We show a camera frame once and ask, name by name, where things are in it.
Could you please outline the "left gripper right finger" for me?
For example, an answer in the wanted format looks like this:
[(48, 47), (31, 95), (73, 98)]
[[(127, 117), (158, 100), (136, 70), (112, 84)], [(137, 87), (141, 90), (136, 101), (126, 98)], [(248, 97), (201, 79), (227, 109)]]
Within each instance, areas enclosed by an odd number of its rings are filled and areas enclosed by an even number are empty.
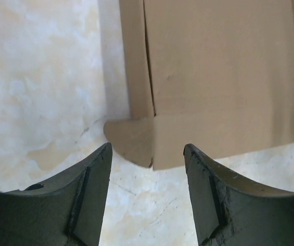
[(199, 245), (294, 245), (294, 192), (251, 180), (184, 148)]

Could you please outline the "brown cardboard box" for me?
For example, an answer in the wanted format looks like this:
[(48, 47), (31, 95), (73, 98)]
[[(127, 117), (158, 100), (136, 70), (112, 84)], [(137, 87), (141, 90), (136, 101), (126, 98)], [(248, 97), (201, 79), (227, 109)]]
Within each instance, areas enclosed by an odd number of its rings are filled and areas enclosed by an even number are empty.
[(128, 161), (182, 165), (294, 143), (294, 1), (120, 1), (131, 118), (104, 134)]

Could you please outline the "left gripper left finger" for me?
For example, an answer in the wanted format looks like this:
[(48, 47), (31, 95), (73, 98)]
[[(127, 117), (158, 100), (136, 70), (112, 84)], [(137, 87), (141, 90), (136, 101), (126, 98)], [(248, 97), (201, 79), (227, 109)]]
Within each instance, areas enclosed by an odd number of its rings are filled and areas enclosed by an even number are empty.
[(98, 245), (111, 163), (106, 143), (25, 190), (0, 192), (0, 245)]

